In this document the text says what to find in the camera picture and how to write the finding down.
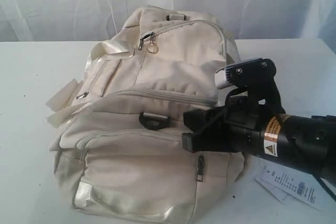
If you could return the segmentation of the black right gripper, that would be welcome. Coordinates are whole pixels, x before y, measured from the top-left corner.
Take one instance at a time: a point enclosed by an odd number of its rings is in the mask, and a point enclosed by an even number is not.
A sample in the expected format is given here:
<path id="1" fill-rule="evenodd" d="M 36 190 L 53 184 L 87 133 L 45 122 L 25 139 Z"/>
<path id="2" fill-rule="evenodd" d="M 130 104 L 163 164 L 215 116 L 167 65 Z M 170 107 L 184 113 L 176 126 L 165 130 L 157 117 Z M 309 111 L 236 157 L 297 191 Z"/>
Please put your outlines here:
<path id="1" fill-rule="evenodd" d="M 191 153 L 276 153 L 281 129 L 278 89 L 252 87 L 247 96 L 229 101 L 228 112 L 226 108 L 184 112 L 182 147 Z"/>

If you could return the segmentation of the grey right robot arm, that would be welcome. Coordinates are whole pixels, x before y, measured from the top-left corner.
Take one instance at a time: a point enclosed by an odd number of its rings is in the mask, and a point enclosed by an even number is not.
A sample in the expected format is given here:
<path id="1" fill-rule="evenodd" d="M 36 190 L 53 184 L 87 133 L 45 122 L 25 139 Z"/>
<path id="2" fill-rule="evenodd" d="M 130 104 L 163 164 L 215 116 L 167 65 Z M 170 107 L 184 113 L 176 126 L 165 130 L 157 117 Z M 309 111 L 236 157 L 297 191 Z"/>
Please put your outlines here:
<path id="1" fill-rule="evenodd" d="M 231 91 L 224 106 L 183 114 L 186 151 L 256 156 L 335 184 L 335 117 L 289 115 Z"/>

